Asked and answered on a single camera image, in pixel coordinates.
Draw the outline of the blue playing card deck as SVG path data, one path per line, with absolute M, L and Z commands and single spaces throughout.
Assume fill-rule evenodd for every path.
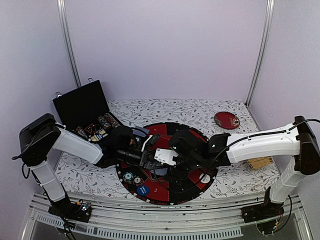
M 165 176 L 168 172 L 168 169 L 167 168 L 157 168 L 155 170 L 155 174 L 158 175 L 158 176 Z

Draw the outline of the poker chip stack red top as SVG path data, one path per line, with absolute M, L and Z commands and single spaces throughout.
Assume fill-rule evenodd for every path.
M 135 186 L 138 187 L 138 186 L 141 186 L 141 185 L 144 183 L 144 179 L 141 178 L 140 176 L 135 176 L 135 177 L 133 178 L 132 183 L 133 183 Z

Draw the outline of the poker chip stack teal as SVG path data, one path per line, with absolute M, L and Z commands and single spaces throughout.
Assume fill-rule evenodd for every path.
M 126 172 L 122 178 L 125 183 L 133 184 L 135 177 L 136 176 L 132 172 Z

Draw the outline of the white dealer button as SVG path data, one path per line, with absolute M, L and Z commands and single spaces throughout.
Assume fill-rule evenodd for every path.
M 200 176 L 199 176 L 199 180 L 200 180 L 200 183 L 201 184 L 209 184 L 211 182 L 211 177 L 208 175 L 208 174 L 204 174 L 202 173 Z

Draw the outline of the blue small blind button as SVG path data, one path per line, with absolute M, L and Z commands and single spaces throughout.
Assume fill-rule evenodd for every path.
M 140 196 L 147 196 L 150 192 L 150 188 L 146 185 L 140 185 L 138 188 L 137 188 L 137 193 L 140 195 Z

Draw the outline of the blue backed playing card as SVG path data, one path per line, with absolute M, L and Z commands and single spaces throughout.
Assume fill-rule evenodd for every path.
M 132 127 L 132 133 L 136 136 L 146 137 L 149 134 L 149 130 L 143 127 Z

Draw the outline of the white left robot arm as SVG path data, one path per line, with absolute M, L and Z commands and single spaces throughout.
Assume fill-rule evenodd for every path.
M 159 138 L 159 134 L 153 134 L 137 140 L 132 128 L 119 126 L 107 138 L 93 142 L 46 113 L 19 132 L 20 154 L 17 158 L 30 168 L 55 209 L 63 217 L 70 217 L 75 211 L 74 205 L 48 163 L 50 151 L 74 155 L 102 169 L 115 165 L 117 161 L 139 165 L 148 158 L 148 148 Z

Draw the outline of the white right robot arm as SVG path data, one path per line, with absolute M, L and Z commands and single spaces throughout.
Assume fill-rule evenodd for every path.
M 306 176 L 320 170 L 320 148 L 309 122 L 303 116 L 296 116 L 293 123 L 279 128 L 246 134 L 215 134 L 207 142 L 183 129 L 170 138 L 169 149 L 156 153 L 160 154 L 161 164 L 207 170 L 256 158 L 290 156 L 286 169 L 266 191 L 265 202 L 258 208 L 262 218 L 269 218 Z

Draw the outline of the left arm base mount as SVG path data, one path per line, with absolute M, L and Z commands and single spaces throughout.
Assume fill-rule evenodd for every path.
M 57 202 L 50 202 L 48 213 L 65 220 L 88 223 L 91 218 L 92 204 L 82 199 L 71 202 L 68 197 Z

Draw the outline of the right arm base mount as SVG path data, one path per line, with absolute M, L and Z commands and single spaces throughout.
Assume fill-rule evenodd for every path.
M 257 230 L 263 235 L 273 234 L 277 230 L 283 213 L 283 204 L 272 202 L 263 202 L 241 209 L 244 222 L 255 222 Z

